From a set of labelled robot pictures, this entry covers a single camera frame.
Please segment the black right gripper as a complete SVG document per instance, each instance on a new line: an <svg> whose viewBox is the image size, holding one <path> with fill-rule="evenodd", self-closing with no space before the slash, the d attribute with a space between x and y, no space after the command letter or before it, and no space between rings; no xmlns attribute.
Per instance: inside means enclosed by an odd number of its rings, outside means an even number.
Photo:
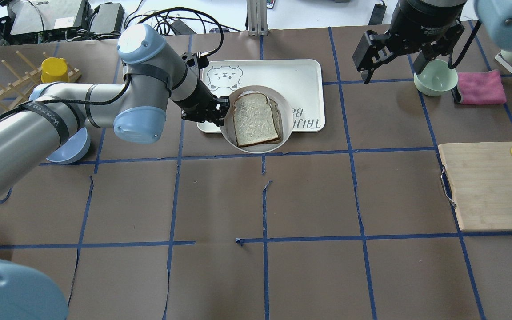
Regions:
<svg viewBox="0 0 512 320"><path fill-rule="evenodd" d="M414 74L423 73L439 56L450 56L464 32L460 22L465 0L400 0L389 29L379 35L365 31L353 53L354 65L364 84L374 70L398 56L419 53Z"/></svg>

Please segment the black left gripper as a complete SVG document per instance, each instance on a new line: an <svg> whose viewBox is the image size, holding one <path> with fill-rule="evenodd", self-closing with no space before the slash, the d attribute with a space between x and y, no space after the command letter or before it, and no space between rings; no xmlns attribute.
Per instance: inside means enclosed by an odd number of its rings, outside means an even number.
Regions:
<svg viewBox="0 0 512 320"><path fill-rule="evenodd" d="M191 95L180 101L181 118L192 122L211 122L224 126L225 117L230 109L230 97L216 97L208 87L197 79Z"/></svg>

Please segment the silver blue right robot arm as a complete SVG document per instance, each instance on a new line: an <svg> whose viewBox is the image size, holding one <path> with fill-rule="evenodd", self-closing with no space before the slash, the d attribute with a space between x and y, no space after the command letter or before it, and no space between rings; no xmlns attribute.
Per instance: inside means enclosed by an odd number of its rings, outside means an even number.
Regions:
<svg viewBox="0 0 512 320"><path fill-rule="evenodd" d="M448 57L455 69L463 60L478 30L485 27L496 46L512 52L512 0L476 0L477 23L457 60L453 51L464 32L461 15L465 0L400 0L384 34L365 31L353 53L353 62L364 83L374 71L396 57L418 53L414 73L421 74L438 56Z"/></svg>

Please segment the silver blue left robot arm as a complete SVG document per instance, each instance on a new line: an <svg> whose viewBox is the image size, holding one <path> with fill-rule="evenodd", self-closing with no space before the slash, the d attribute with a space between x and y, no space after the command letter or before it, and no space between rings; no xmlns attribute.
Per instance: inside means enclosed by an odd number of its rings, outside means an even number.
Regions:
<svg viewBox="0 0 512 320"><path fill-rule="evenodd" d="M224 125L229 97L217 97L194 69L148 24L124 30L116 45L123 84L37 85L28 101L0 115L0 196L89 122L118 138L152 144L162 136L169 101L181 118Z"/></svg>

